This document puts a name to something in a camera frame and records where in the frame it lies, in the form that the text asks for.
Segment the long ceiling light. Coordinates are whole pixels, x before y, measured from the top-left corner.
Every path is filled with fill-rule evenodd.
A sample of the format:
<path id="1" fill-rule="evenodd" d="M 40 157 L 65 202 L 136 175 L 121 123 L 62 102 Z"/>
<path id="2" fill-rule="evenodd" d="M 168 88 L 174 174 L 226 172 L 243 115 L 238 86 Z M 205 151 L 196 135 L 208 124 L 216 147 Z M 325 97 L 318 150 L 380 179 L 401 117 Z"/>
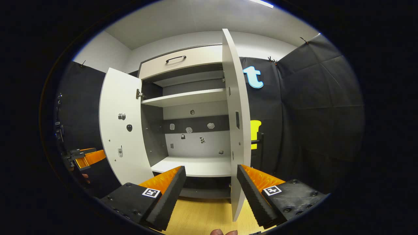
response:
<path id="1" fill-rule="evenodd" d="M 263 5 L 263 6 L 266 6 L 268 8 L 274 8 L 274 6 L 272 4 L 270 4 L 268 2 L 265 2 L 265 1 L 262 1 L 262 0 L 249 0 L 249 1 L 260 4 L 260 5 Z"/>

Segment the black backdrop cloth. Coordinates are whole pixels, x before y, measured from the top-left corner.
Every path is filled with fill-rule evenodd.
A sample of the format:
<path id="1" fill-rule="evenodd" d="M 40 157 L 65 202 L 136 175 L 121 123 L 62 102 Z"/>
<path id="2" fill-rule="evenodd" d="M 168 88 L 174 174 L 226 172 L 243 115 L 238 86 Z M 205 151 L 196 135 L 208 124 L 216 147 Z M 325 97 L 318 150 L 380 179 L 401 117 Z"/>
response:
<path id="1" fill-rule="evenodd" d="M 257 146 L 252 145 L 249 166 L 284 181 L 301 180 L 323 194 L 333 192 L 357 157 L 364 133 L 364 102 L 345 57 L 318 34 L 279 61 L 239 59 L 251 140 L 264 133 L 263 161 L 257 150 L 252 155 Z M 75 62 L 64 70 L 55 97 L 62 94 L 59 117 L 67 150 L 104 150 L 99 103 L 106 72 Z M 121 186 L 106 161 L 106 168 L 89 168 L 96 170 L 91 182 L 103 188 L 99 197 Z"/>

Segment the grey double-door shoe cabinet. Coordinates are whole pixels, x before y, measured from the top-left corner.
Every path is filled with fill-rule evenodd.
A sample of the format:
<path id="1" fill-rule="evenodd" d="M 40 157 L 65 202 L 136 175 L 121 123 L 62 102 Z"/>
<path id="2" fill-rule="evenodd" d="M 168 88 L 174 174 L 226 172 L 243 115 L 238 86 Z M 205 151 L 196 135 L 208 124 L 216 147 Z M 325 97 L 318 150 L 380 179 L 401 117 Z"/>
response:
<path id="1" fill-rule="evenodd" d="M 167 79 L 142 80 L 140 98 L 225 89 L 224 72 L 205 71 Z M 142 134 L 152 172 L 186 168 L 181 196 L 229 199 L 230 128 L 227 100 L 171 107 L 141 104 Z"/>

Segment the grey shoe cabinet door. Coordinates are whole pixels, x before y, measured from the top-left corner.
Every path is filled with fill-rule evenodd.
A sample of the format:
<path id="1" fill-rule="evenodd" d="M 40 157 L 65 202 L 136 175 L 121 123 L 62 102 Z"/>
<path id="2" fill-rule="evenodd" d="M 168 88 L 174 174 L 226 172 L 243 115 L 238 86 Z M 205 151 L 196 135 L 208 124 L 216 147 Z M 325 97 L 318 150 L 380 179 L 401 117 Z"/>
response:
<path id="1" fill-rule="evenodd" d="M 245 200 L 237 179 L 238 165 L 251 163 L 251 128 L 247 87 L 241 61 L 228 29 L 222 29 L 222 66 L 224 71 L 231 146 L 231 207 L 236 222 Z"/>
<path id="2" fill-rule="evenodd" d="M 145 150 L 141 122 L 142 81 L 109 68 L 99 101 L 99 127 L 110 167 L 123 185 L 153 177 Z"/>

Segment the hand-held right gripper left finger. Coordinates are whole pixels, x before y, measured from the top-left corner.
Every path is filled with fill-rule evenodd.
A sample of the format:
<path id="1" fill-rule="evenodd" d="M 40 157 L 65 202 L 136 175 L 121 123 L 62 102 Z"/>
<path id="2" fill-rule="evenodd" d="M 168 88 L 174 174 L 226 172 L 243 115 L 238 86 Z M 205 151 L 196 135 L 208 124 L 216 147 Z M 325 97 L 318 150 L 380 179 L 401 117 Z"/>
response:
<path id="1" fill-rule="evenodd" d="M 185 166 L 178 166 L 140 184 L 125 183 L 100 202 L 135 224 L 164 231 L 185 180 Z"/>

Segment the grey cabinet drawer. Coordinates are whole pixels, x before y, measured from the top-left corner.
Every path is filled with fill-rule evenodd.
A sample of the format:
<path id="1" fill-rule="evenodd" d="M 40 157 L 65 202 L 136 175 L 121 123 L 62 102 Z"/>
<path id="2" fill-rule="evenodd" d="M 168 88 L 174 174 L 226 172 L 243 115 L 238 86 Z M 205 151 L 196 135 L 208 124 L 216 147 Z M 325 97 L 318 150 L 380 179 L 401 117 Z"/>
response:
<path id="1" fill-rule="evenodd" d="M 140 63 L 139 79 L 157 81 L 191 73 L 221 70 L 222 45 L 175 50 Z"/>

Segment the black metal stand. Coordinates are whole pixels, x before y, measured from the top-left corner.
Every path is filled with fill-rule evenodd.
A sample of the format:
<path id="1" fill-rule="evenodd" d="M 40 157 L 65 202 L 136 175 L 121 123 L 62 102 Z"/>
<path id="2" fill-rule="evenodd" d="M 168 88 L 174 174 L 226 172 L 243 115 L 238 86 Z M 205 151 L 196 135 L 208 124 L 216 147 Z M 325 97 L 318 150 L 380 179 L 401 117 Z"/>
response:
<path id="1" fill-rule="evenodd" d="M 262 162 L 263 161 L 263 155 L 264 155 L 263 154 L 263 151 L 264 151 L 264 133 L 257 132 L 256 139 L 251 140 L 251 146 L 252 145 L 257 145 L 256 148 L 252 147 L 252 155 L 253 155 L 253 153 L 255 154 L 256 153 L 255 151 L 257 150 L 256 155 L 259 157 L 260 162 Z"/>

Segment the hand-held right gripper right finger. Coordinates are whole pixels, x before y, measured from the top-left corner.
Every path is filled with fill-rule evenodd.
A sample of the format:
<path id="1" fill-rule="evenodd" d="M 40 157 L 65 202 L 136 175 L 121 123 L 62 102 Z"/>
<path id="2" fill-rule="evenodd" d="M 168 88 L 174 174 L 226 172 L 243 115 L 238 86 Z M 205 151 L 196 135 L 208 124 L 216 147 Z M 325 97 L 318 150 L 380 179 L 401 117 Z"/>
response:
<path id="1" fill-rule="evenodd" d="M 237 179 L 260 227 L 269 229 L 299 217 L 328 197 L 301 180 L 284 181 L 239 164 Z"/>

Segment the white cabinet shelf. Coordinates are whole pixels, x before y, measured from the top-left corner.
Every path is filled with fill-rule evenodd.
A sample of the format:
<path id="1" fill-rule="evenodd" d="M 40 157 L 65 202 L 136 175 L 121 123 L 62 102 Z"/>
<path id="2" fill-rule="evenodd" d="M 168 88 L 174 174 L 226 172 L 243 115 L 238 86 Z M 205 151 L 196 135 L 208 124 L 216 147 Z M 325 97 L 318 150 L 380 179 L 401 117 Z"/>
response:
<path id="1" fill-rule="evenodd" d="M 208 89 L 142 100 L 141 104 L 164 108 L 195 103 L 218 102 L 224 100 L 227 100 L 226 89 Z"/>

